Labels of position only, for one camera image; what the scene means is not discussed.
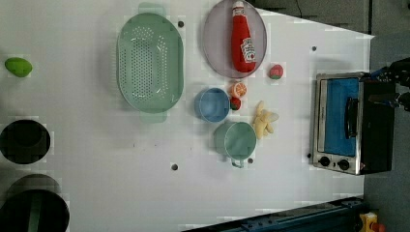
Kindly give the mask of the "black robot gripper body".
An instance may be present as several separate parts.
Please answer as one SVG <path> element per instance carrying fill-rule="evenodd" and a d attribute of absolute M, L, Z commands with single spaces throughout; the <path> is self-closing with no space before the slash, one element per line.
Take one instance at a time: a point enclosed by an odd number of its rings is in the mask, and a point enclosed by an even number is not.
<path fill-rule="evenodd" d="M 371 81 L 385 84 L 399 84 L 400 86 L 410 87 L 410 58 L 404 58 L 395 62 L 389 67 L 384 67 L 370 75 Z M 392 108 L 403 107 L 405 111 L 410 110 L 410 96 L 405 93 L 390 93 L 370 95 L 368 100 L 373 103 L 384 104 Z"/>

